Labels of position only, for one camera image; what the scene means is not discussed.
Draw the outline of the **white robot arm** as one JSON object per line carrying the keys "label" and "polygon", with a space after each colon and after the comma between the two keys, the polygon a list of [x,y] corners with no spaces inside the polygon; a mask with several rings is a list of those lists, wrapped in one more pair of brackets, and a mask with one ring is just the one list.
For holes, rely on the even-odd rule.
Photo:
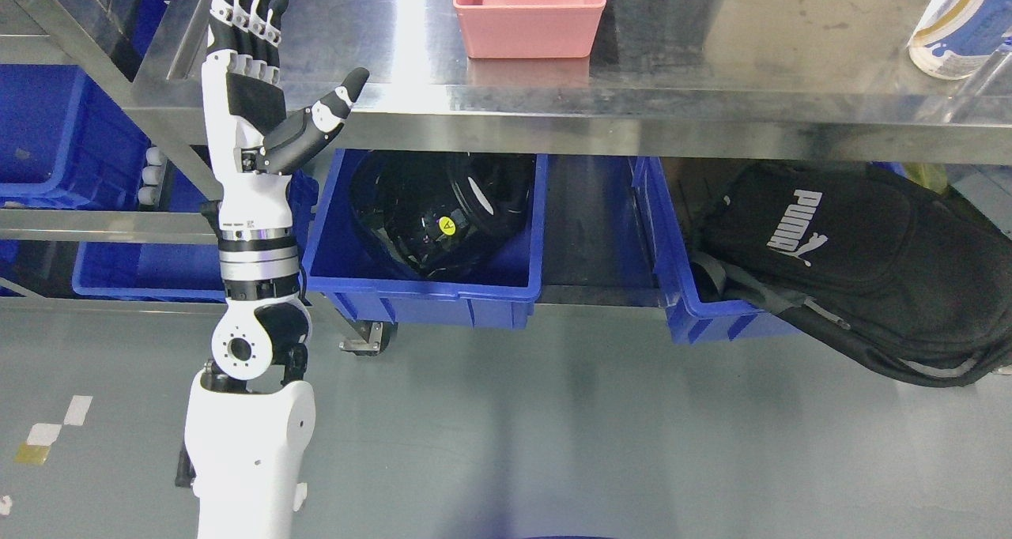
{"label": "white robot arm", "polygon": [[198,499],[199,538],[289,538],[307,495],[313,327],[289,184],[342,131],[370,74],[355,68],[288,113],[279,55],[288,3],[210,0],[207,10],[202,110],[223,198],[202,214],[217,237],[225,313],[191,382],[178,471]]}

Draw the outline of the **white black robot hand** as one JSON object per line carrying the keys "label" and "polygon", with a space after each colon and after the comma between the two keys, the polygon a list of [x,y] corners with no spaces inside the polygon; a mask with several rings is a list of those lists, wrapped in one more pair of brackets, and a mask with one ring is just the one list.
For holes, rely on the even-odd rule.
{"label": "white black robot hand", "polygon": [[[288,6],[289,0],[210,0],[202,99],[213,174],[223,187],[218,213],[223,232],[292,227],[288,175],[342,131],[370,77],[369,70],[357,67],[335,89],[285,118],[281,88],[242,69],[246,58],[281,67],[281,17]],[[243,153],[256,153],[259,174],[244,171]]]}

